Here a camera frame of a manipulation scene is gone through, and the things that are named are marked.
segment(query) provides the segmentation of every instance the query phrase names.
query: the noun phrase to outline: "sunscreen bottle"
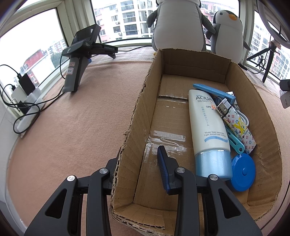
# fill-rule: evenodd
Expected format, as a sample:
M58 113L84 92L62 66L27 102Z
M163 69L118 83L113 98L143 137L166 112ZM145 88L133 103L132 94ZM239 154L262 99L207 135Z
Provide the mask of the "sunscreen bottle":
M188 95L196 175L216 174L229 180L233 176L231 149L216 105L204 91L190 90Z

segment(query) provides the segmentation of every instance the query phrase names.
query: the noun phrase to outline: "penguin plush toy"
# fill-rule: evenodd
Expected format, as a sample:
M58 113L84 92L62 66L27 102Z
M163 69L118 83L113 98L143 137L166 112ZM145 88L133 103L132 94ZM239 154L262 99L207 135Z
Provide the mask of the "penguin plush toy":
M205 51L204 27L215 30L200 11L200 0L157 0L158 9L147 18L150 28L156 20L152 37L155 51L164 48Z
M239 63L242 59L243 47L250 50L243 40L243 24L239 17L231 11L221 10L213 18L215 33L206 31L211 40L211 52Z

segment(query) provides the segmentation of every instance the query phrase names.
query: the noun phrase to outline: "cardboard box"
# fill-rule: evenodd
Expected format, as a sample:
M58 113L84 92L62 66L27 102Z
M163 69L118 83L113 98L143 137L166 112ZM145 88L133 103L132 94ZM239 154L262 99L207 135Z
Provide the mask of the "cardboard box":
M177 195L162 186L157 148L195 173L195 158L188 110L193 83L233 91L241 111L250 121L257 145L251 152L256 165L252 187L235 193L258 220L272 208L282 179L279 143L271 117L253 84L229 59L207 52L181 49L159 51L152 63L119 155L113 184L113 217L144 234L173 235ZM200 199L201 234L204 231Z

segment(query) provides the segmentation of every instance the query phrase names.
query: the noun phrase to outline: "white belly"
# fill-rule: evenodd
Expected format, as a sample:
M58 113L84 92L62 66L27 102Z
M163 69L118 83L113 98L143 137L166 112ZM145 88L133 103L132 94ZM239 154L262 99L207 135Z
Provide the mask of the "white belly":
M204 39L196 5L184 0L164 1L154 30L154 42L158 49L201 51Z
M221 25L215 45L215 53L239 63L243 54L243 35L230 26Z

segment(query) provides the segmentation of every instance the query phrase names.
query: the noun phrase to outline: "small penguin plush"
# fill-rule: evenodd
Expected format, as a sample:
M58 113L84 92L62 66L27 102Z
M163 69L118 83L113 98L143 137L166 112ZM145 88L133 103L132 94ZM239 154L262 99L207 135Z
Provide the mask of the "small penguin plush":
M206 51L204 27L215 30L210 21L200 11L200 0L157 0L158 9L147 18L150 28L156 20L152 37L155 51L164 48L178 48Z
M207 39L211 40L211 52L239 63L242 59L243 47L250 50L243 40L243 24L239 17L227 10L215 13L213 18L215 34L206 31Z

